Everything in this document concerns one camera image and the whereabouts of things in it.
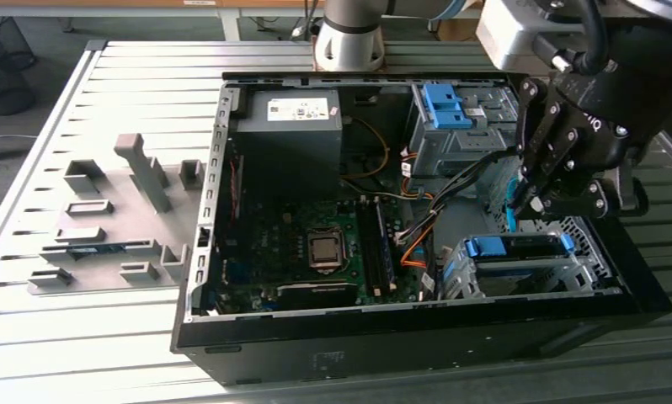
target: gray robot arm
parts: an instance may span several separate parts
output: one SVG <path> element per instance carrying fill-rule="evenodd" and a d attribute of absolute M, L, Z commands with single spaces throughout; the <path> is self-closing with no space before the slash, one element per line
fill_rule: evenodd
<path fill-rule="evenodd" d="M 437 18 L 458 0 L 328 0 L 315 42 L 315 61 L 330 72 L 367 72 L 383 63 L 383 15 Z"/>

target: metal frame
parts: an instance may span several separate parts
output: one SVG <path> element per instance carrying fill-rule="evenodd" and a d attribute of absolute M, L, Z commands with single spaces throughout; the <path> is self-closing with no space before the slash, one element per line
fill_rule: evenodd
<path fill-rule="evenodd" d="M 67 141 L 59 132 L 92 128 L 80 132 L 88 139 L 103 133 L 97 129 L 101 121 L 84 117 L 83 106 L 132 109 L 133 120 L 124 120 L 119 127 L 148 132 L 157 116 L 173 117 L 184 111 L 202 114 L 200 105 L 218 100 L 223 72 L 303 72 L 311 66 L 308 52 L 307 44 L 252 42 L 109 42 L 100 56 L 88 51 L 0 208 L 0 253 L 13 241 L 9 230 L 14 224 L 39 223 L 32 217 L 39 212 L 27 213 L 19 208 L 32 199 L 32 189 L 48 175 L 39 168 L 56 161 L 51 151 Z M 478 45 L 461 43 L 386 43 L 386 63 L 395 72 L 493 71 Z M 95 69 L 87 72 L 89 64 Z M 202 89 L 192 90 L 194 85 Z M 75 116 L 89 121 L 76 127 L 71 123 Z M 203 120 L 210 130 L 212 119 L 211 115 L 190 119 L 181 116 L 159 125 L 171 127 L 173 120 L 179 126 L 196 128 L 195 122 Z M 168 139 L 184 140 L 183 136 L 164 138 L 161 147 L 169 145 Z M 656 137 L 636 170 L 656 205 L 646 216 L 622 222 L 672 300 L 669 143 L 668 136 Z M 177 148 L 164 149 L 161 156 L 181 152 Z M 322 402 L 347 402 L 374 395 L 382 402 L 423 397 L 430 401 L 438 397 L 467 401 L 473 396 L 481 402 L 672 401 L 672 314 L 650 327 L 610 333 L 546 361 L 227 390 L 185 356 L 168 352 L 179 293 L 175 288 L 39 298 L 25 291 L 31 272 L 28 262 L 0 261 L 0 282 L 6 284 L 0 287 L 4 402 L 23 400 L 25 394 L 31 401 L 44 402 L 72 401 L 75 396 L 97 402 L 294 401 L 296 396 L 302 400 L 311 397 Z M 414 345 L 415 350 L 422 346 L 423 342 Z"/>

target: metal workbench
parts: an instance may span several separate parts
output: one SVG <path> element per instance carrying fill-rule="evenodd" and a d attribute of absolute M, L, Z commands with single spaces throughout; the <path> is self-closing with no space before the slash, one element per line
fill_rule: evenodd
<path fill-rule="evenodd" d="M 491 69 L 477 45 L 449 43 L 391 43 L 386 62 L 394 72 Z M 111 42 L 84 53 L 0 208 L 0 402 L 672 402 L 672 315 L 550 360 L 227 391 L 168 352 L 176 288 L 27 293 L 53 207 L 73 198 L 60 178 L 68 161 L 88 157 L 101 136 L 125 132 L 144 134 L 163 165 L 203 160 L 222 72 L 310 66 L 308 46 L 279 42 Z M 125 118 L 109 119 L 116 110 Z M 626 229 L 672 299 L 666 136 L 637 175 L 653 207 Z"/>

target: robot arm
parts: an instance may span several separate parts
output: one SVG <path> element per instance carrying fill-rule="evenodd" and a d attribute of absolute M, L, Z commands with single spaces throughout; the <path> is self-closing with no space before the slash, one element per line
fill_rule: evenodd
<path fill-rule="evenodd" d="M 605 2 L 601 18 L 596 0 L 486 2 L 477 33 L 497 66 L 518 70 L 537 57 L 557 69 L 548 84 L 529 78 L 519 89 L 510 207 L 522 219 L 646 212 L 632 169 L 672 112 L 672 9 L 654 17 L 632 8 L 646 2 L 632 3 Z M 495 33 L 494 21 L 517 29 Z M 584 51 L 564 45 L 573 27 L 584 27 Z"/>
<path fill-rule="evenodd" d="M 315 62 L 330 72 L 367 72 L 383 64 L 383 15 L 437 18 L 461 0 L 328 0 L 315 42 Z"/>

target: orange wire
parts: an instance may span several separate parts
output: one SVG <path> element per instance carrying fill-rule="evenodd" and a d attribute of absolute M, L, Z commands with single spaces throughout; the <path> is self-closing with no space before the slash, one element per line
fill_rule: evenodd
<path fill-rule="evenodd" d="M 401 257 L 401 265 L 403 265 L 403 262 L 407 261 L 407 256 L 411 255 L 411 253 L 414 252 L 415 247 L 423 241 L 423 238 L 426 237 L 427 233 L 434 229 L 434 224 L 435 224 L 435 222 L 431 223 L 429 227 L 426 227 L 426 230 L 423 230 L 422 234 L 415 239 L 414 244 L 411 244 L 411 247 L 406 250 L 406 253 L 403 254 L 403 257 Z"/>
<path fill-rule="evenodd" d="M 403 261 L 401 265 L 407 267 L 426 268 L 426 263 L 422 263 L 419 261 Z"/>
<path fill-rule="evenodd" d="M 401 182 L 401 193 L 403 194 L 403 196 L 418 196 L 418 194 L 410 194 L 406 190 L 406 182 L 407 182 L 407 178 L 403 178 L 403 181 Z M 423 193 L 423 196 L 426 196 L 426 199 L 433 199 L 434 196 L 429 193 L 429 192 L 425 192 Z"/>

